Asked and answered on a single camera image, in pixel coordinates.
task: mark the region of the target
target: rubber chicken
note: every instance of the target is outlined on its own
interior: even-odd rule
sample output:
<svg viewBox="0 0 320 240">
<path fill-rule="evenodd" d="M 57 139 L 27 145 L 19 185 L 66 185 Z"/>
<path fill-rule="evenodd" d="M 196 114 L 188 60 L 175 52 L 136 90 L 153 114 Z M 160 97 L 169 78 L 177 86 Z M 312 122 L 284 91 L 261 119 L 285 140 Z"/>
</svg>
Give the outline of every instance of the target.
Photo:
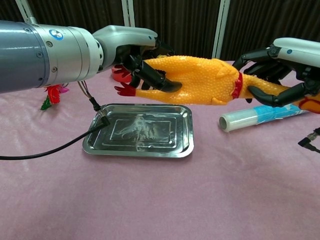
<svg viewBox="0 0 320 240">
<path fill-rule="evenodd" d="M 121 83 L 115 89 L 121 96 L 137 96 L 167 104 L 226 105 L 234 99 L 251 99 L 248 86 L 256 86 L 277 96 L 288 89 L 252 75 L 240 73 L 225 61 L 193 56 L 167 56 L 145 60 L 152 68 L 165 72 L 167 79 L 182 83 L 176 92 L 141 90 Z M 294 102 L 302 110 L 320 114 L 320 94 Z"/>
</svg>

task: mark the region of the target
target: robotic arm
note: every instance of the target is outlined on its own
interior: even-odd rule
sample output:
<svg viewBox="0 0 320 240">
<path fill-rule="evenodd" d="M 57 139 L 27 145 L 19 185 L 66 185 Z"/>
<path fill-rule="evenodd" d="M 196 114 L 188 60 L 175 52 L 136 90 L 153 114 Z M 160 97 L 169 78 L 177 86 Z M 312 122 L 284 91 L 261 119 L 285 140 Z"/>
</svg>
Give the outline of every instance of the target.
<svg viewBox="0 0 320 240">
<path fill-rule="evenodd" d="M 174 92 L 182 84 L 143 61 L 172 54 L 145 28 L 109 25 L 91 34 L 79 27 L 0 21 L 0 94 L 83 81 L 114 65 L 132 73 L 135 87 L 142 79 L 144 88 Z"/>
<path fill-rule="evenodd" d="M 244 70 L 245 74 L 280 84 L 279 80 L 295 71 L 296 78 L 303 81 L 278 96 L 249 86 L 252 95 L 264 105 L 283 107 L 306 96 L 320 93 L 320 42 L 290 37 L 277 38 L 269 47 L 243 54 L 233 66 L 240 70 L 249 61 L 255 64 Z"/>
</svg>

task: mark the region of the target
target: pink tablecloth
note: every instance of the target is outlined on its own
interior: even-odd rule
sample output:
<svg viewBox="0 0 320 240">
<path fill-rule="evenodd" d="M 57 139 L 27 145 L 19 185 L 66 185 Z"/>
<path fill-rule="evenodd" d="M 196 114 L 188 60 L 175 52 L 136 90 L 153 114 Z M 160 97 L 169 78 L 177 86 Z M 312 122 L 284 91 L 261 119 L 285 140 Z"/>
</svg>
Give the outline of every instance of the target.
<svg viewBox="0 0 320 240">
<path fill-rule="evenodd" d="M 100 104 L 155 103 L 118 96 L 110 74 L 87 81 Z M 69 88 L 46 112 L 42 89 L 0 95 L 0 155 L 44 152 L 85 132 L 95 112 L 76 83 Z M 0 239 L 320 239 L 320 155 L 297 145 L 320 116 L 218 128 L 220 114 L 254 105 L 188 106 L 195 148 L 183 159 L 88 155 L 79 141 L 0 161 Z"/>
</svg>

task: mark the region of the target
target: stainless steel tray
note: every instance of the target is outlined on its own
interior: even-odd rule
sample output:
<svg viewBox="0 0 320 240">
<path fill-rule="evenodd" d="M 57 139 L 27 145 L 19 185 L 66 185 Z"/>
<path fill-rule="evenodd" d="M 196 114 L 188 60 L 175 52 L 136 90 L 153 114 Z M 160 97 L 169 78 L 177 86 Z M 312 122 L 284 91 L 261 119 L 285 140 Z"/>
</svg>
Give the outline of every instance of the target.
<svg viewBox="0 0 320 240">
<path fill-rule="evenodd" d="M 194 149 L 191 110 L 170 104 L 108 104 L 102 107 L 110 125 L 88 135 L 88 154 L 183 158 Z M 100 124 L 96 115 L 90 128 Z"/>
</svg>

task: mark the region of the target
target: red collar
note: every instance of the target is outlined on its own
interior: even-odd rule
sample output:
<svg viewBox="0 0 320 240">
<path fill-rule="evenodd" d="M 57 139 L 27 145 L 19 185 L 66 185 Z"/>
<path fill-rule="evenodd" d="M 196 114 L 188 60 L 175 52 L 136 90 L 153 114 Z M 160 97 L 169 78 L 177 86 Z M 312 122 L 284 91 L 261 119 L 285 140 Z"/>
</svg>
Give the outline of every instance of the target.
<svg viewBox="0 0 320 240">
<path fill-rule="evenodd" d="M 240 92 L 241 92 L 241 89 L 242 89 L 242 86 L 243 86 L 243 82 L 244 82 L 244 80 L 243 80 L 242 74 L 241 74 L 241 72 L 239 72 L 239 77 L 234 82 L 235 86 L 234 86 L 234 90 L 233 90 L 233 92 L 231 94 L 233 99 L 239 98 Z"/>
</svg>

